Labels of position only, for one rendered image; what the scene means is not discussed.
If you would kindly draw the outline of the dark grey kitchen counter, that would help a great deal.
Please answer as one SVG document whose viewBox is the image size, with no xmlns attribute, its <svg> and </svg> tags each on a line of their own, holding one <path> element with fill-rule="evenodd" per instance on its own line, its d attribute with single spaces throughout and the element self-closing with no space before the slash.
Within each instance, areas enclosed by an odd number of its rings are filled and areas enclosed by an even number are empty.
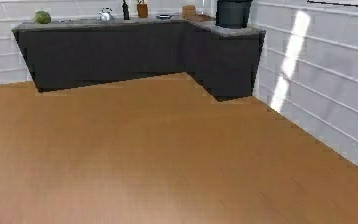
<svg viewBox="0 0 358 224">
<path fill-rule="evenodd" d="M 266 31 L 174 16 L 25 22 L 12 34 L 40 92 L 186 73 L 225 101 L 253 94 Z"/>
</svg>

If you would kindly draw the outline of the tan bread loaf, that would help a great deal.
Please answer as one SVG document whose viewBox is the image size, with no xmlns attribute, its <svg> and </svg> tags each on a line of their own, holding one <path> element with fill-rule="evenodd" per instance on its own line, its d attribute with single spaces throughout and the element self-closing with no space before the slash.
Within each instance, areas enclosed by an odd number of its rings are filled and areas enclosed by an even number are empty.
<svg viewBox="0 0 358 224">
<path fill-rule="evenodd" d="M 196 8 L 194 5 L 185 5 L 182 7 L 182 17 L 188 18 L 196 15 Z"/>
</svg>

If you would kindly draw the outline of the brown knife block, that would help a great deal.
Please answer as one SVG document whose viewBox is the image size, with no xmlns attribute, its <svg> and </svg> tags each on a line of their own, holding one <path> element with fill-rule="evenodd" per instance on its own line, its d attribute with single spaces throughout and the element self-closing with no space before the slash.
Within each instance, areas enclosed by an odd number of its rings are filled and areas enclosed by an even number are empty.
<svg viewBox="0 0 358 224">
<path fill-rule="evenodd" d="M 137 0 L 137 12 L 139 18 L 148 17 L 148 6 L 145 3 L 145 0 Z"/>
</svg>

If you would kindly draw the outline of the black round bin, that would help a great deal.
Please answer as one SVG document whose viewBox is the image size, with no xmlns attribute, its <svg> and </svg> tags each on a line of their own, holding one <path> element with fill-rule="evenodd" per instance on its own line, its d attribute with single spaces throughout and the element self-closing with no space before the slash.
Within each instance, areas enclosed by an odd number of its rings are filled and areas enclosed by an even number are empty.
<svg viewBox="0 0 358 224">
<path fill-rule="evenodd" d="M 253 0 L 217 0 L 216 25 L 223 28 L 246 28 Z"/>
</svg>

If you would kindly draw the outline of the silver kettle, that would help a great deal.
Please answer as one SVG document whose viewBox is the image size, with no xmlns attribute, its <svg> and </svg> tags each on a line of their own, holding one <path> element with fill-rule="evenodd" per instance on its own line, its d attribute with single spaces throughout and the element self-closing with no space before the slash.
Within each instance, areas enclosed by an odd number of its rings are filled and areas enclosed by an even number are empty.
<svg viewBox="0 0 358 224">
<path fill-rule="evenodd" d="M 112 9 L 111 8 L 103 8 L 100 12 L 100 20 L 101 21 L 111 21 L 114 19 L 112 15 Z"/>
</svg>

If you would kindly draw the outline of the green round melon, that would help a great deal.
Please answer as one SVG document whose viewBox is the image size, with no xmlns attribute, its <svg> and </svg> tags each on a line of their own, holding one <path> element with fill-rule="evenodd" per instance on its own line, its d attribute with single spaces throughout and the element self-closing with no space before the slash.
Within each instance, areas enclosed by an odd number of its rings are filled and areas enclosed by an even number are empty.
<svg viewBox="0 0 358 224">
<path fill-rule="evenodd" d="M 35 22 L 39 24 L 48 24 L 51 22 L 51 16 L 46 11 L 37 11 L 34 16 Z"/>
</svg>

